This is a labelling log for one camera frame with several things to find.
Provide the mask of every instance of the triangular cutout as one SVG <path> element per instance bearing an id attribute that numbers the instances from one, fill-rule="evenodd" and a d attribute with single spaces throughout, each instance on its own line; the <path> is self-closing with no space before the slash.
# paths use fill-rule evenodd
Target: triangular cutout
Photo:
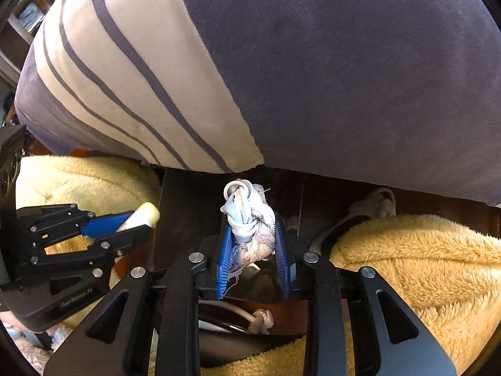
<path id="1" fill-rule="evenodd" d="M 378 292 L 377 297 L 383 311 L 390 342 L 396 345 L 417 338 L 419 331 L 397 303 L 384 291 Z"/>
<path id="2" fill-rule="evenodd" d="M 103 315 L 89 328 L 87 336 L 105 343 L 113 343 L 127 298 L 129 298 L 127 292 L 118 295 Z"/>
<path id="3" fill-rule="evenodd" d="M 49 289 L 51 291 L 51 295 L 59 294 L 61 291 L 77 284 L 80 280 L 82 280 L 82 277 L 73 276 L 49 281 Z"/>

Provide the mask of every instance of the yellow fuzzy fabric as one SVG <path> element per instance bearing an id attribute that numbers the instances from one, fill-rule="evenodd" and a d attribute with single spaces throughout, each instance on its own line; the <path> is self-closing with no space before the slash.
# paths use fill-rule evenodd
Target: yellow fuzzy fabric
<path id="1" fill-rule="evenodd" d="M 23 158 L 16 181 L 16 206 L 43 206 L 76 203 L 81 211 L 97 216 L 132 211 L 144 202 L 158 205 L 160 185 L 156 174 L 137 161 L 112 157 Z M 89 238 L 77 236 L 46 249 L 48 254 L 86 250 Z M 110 286 L 119 278 L 113 270 Z M 75 328 L 97 302 L 67 318 Z"/>
<path id="2" fill-rule="evenodd" d="M 340 238 L 330 259 L 354 271 L 374 267 L 432 332 L 458 374 L 476 359 L 501 321 L 501 242 L 446 219 L 399 216 L 364 222 Z M 202 375 L 299 376 L 304 349 L 301 339 L 203 369 Z"/>

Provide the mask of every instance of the striped fabric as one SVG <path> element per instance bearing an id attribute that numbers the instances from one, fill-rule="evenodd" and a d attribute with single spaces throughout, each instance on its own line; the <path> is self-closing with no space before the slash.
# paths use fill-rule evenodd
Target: striped fabric
<path id="1" fill-rule="evenodd" d="M 499 70 L 481 0 L 56 0 L 16 110 L 57 154 L 498 204 Z"/>

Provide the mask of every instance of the white knotted cord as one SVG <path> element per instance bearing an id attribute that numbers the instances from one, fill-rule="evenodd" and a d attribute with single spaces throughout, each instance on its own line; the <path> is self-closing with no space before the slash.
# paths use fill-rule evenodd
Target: white knotted cord
<path id="1" fill-rule="evenodd" d="M 230 277 L 234 277 L 275 250 L 275 213 L 266 203 L 262 186 L 246 179 L 229 182 L 224 196 L 221 212 L 228 215 L 236 243 L 230 269 Z"/>

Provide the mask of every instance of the beige fabric panel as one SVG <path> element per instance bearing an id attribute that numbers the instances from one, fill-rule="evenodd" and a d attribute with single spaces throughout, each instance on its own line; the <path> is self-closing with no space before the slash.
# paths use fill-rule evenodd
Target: beige fabric panel
<path id="1" fill-rule="evenodd" d="M 106 0 L 182 115 L 233 171 L 264 163 L 182 0 Z M 154 108 L 146 109 L 154 118 Z"/>
<path id="2" fill-rule="evenodd" d="M 60 0 L 56 0 L 54 6 L 60 4 Z M 59 10 L 51 9 L 49 14 L 46 17 L 46 21 L 50 20 L 51 16 L 59 15 Z M 93 115 L 91 115 L 86 109 L 84 109 L 75 98 L 59 83 L 56 77 L 53 75 L 52 71 L 47 64 L 46 57 L 44 54 L 43 47 L 43 30 L 40 29 L 34 38 L 34 57 L 37 64 L 37 71 L 42 79 L 43 83 L 46 85 L 47 89 L 50 90 L 52 95 L 61 102 L 64 107 L 71 112 L 75 117 L 82 120 L 89 126 L 94 127 L 95 129 L 99 129 L 103 134 L 106 134 L 108 137 L 111 137 L 117 141 L 121 141 L 129 147 L 136 150 L 139 154 L 141 154 L 146 160 L 149 162 L 154 162 L 151 154 L 139 143 L 130 139 L 126 135 L 122 134 L 120 131 L 113 129 L 108 126 L 106 123 L 100 121 Z"/>
<path id="3" fill-rule="evenodd" d="M 146 119 L 144 110 L 152 109 L 155 116 L 148 117 L 147 122 L 172 145 L 188 167 L 207 172 L 221 172 L 212 158 L 193 142 L 159 103 L 142 75 L 112 42 L 96 16 L 91 0 L 66 0 L 63 21 L 69 43 L 80 60 L 108 85 L 134 114 Z M 47 27 L 47 38 L 51 40 L 51 44 L 61 44 L 59 18 L 53 18 Z M 82 74 L 67 55 L 61 60 L 54 60 L 54 66 L 92 110 L 147 144 L 161 165 L 181 168 L 170 151 L 144 124 L 110 100 L 97 85 Z"/>

